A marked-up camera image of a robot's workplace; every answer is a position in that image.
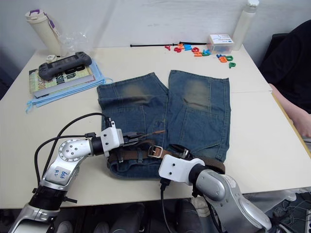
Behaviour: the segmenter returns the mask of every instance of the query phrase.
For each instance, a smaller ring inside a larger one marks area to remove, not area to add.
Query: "person's hand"
[[[311,137],[311,115],[306,111],[301,111],[292,120],[301,136]]]

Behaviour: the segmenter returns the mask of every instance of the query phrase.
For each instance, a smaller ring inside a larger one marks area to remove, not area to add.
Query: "black shirt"
[[[291,31],[259,70],[286,99],[311,114],[311,20]]]

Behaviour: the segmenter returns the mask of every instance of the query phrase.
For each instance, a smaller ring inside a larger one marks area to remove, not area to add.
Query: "black game controller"
[[[75,55],[63,58],[52,63],[43,63],[39,66],[39,76],[44,80],[51,80],[55,74],[63,72],[67,69],[92,64],[92,59],[85,52],[76,52]]]

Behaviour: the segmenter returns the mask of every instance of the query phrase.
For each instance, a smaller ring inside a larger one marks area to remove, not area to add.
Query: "belt loop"
[[[138,155],[138,159],[137,159],[137,162],[139,163],[139,164],[141,164],[142,163],[142,161],[143,161],[143,154],[142,154],[142,150],[140,149],[140,148],[136,148],[137,149],[137,155]]]

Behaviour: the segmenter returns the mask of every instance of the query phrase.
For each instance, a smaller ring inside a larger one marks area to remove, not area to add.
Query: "brown leather belt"
[[[152,140],[146,140],[143,143],[146,142],[151,144]],[[147,158],[163,159],[166,154],[169,154],[176,158],[180,158],[178,153],[172,153],[168,150],[163,149],[162,147],[151,145],[148,150],[141,150],[137,148],[137,150],[118,149],[117,151],[111,151],[108,162],[112,163],[118,161],[119,163],[122,163],[124,160],[142,160]],[[199,157],[199,159],[204,161],[207,168],[221,174],[225,173],[225,166],[223,163],[210,158]]]

